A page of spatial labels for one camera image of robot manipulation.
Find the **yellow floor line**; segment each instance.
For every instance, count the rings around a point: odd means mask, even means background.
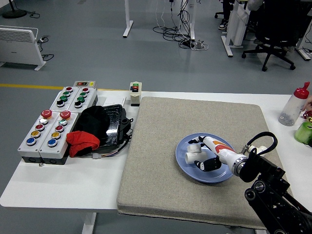
[[[0,84],[0,87],[7,88],[26,88],[26,89],[58,89],[62,90],[62,86],[47,86],[47,85],[31,85],[31,84]],[[98,89],[101,91],[126,91],[122,89]]]

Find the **yellow button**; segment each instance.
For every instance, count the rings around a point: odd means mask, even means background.
[[[39,131],[33,131],[33,132],[31,132],[31,134],[30,134],[33,138],[38,138],[39,136],[40,136],[40,132]]]
[[[60,133],[54,132],[54,133],[51,134],[51,137],[52,137],[53,139],[59,139],[59,138],[60,138]]]

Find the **blue plate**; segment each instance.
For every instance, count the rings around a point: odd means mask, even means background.
[[[222,182],[228,178],[230,178],[233,174],[230,171],[228,165],[222,164],[222,166],[214,171],[211,172],[203,172],[202,170],[200,170],[198,167],[196,167],[195,164],[187,164],[185,162],[185,153],[187,152],[187,147],[190,145],[188,142],[190,140],[192,140],[195,137],[198,136],[208,136],[208,137],[213,137],[227,145],[229,145],[231,148],[233,148],[228,142],[226,142],[224,139],[215,136],[213,134],[209,134],[209,133],[195,133],[195,134],[191,134],[189,136],[186,136],[185,138],[183,138],[179,144],[176,147],[175,150],[175,156],[176,156],[176,160],[179,164],[179,166],[181,167],[181,169],[190,177],[192,177],[195,180],[204,182],[204,183],[218,183],[218,182]],[[208,159],[216,157],[215,154],[209,150],[206,146],[201,147],[202,151],[207,152],[208,155]]]

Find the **blue button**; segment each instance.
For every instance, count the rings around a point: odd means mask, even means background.
[[[32,146],[32,145],[34,145],[35,143],[36,143],[36,139],[33,138],[33,137],[28,138],[28,139],[26,140],[26,144],[29,145],[29,146]]]
[[[54,146],[57,145],[57,143],[58,143],[57,140],[51,139],[51,140],[48,141],[48,146],[49,147],[54,147]]]

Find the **black cloth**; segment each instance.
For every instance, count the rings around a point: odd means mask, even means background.
[[[91,106],[82,111],[74,131],[90,133],[100,140],[100,145],[106,142],[106,131],[110,125],[110,118],[102,106]]]

